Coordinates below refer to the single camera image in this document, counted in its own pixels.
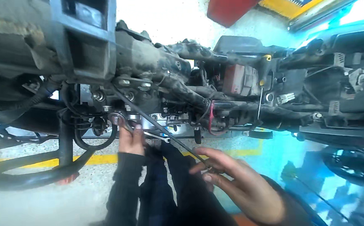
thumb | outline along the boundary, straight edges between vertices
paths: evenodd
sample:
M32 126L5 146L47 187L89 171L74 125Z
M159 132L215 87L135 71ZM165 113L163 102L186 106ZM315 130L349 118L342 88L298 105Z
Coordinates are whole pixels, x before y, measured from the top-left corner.
M235 194L239 190L239 188L221 174L205 173L203 174L203 179L205 182L221 188L227 195Z
M143 130L141 129L141 125L137 124L133 131L133 143L134 144L142 144Z

yellow floor line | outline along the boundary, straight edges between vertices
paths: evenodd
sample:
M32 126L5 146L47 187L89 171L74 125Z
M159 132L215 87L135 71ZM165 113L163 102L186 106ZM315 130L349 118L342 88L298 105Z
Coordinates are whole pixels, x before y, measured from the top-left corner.
M261 151L263 149L263 140L259 140L259 146L256 149L244 149L244 150L227 150L225 151L232 157L243 157L249 155L261 155ZM189 152L182 152L184 156L190 155L193 156ZM73 160L76 160L80 156L74 156ZM118 163L118 155L117 154L103 154L103 155L93 155L86 165L100 165L100 164L115 164ZM36 168L36 167L55 167L58 165L58 159L53 159L45 162L39 162L33 165L28 165L23 168Z

red wire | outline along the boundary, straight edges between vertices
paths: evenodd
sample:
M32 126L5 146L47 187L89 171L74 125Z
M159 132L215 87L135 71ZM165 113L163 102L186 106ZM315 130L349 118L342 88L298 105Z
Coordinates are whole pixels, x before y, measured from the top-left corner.
M214 114L212 112L213 109L214 109L214 100L211 101L210 106L209 106L208 132L209 132L209 134L214 135L214 136L223 135L224 133L227 132L227 130L221 131L221 132L211 131L211 123L212 123L212 120L214 119Z

hand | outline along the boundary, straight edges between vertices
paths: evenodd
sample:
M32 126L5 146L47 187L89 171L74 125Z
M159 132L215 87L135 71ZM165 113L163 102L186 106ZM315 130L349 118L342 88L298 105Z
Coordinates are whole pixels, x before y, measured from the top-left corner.
M212 148L195 148L206 155L211 165L233 177L230 181L220 174L204 173L203 179L221 188L249 218L261 223L276 224L284 219L285 208L278 193L245 161L236 160ZM205 170L201 162L190 169L190 174Z
M133 135L123 126L119 129L119 152L144 156L144 134L141 125L136 125Z

floor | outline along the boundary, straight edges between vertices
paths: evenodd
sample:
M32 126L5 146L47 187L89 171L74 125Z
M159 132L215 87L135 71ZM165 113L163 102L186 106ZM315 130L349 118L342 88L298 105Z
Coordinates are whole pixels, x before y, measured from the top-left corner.
M117 1L117 19L124 20L130 29L141 32L146 30L153 42L173 44L185 38L195 39L203 46L214 48L222 35L252 36L260 39L264 45L280 45L296 47L300 39L287 31L287 22L278 16L270 15L262 10L250 10L236 24L224 28L206 17L208 0L184 1ZM206 138L202 146L221 149L236 158L247 161L255 170L276 180L288 188L297 190L311 206L318 210L320 216L330 225L333 221L340 223L336 215L319 198L300 185L285 182L281 179L284 166L290 161L298 168L304 178L324 177L318 184L320 194L328 200L339 199L336 195L338 188L345 187L350 198L338 200L342 212L349 215L359 203L362 188L348 185L345 180L334 175L323 175L320 159L316 157L322 145L309 141L299 142L290 133L276 133L272 140L258 140L233 134L232 138ZM87 140L89 143L103 142L102 140ZM193 140L183 140L186 144L196 146ZM108 148L96 152L100 156L114 156L117 152L117 141ZM42 145L27 144L14 148L0 150L0 159L16 158L40 152L56 150L57 141L47 141ZM83 151L75 145L74 155ZM20 168L11 173L36 172L46 167ZM108 164L90 164L80 170L80 176L68 185L48 185L27 191L0 192L0 226L69 226L88 225L101 221L106 214L105 203L113 184L112 175L116 170L116 158ZM238 213L239 209L221 190L215 193L230 213Z

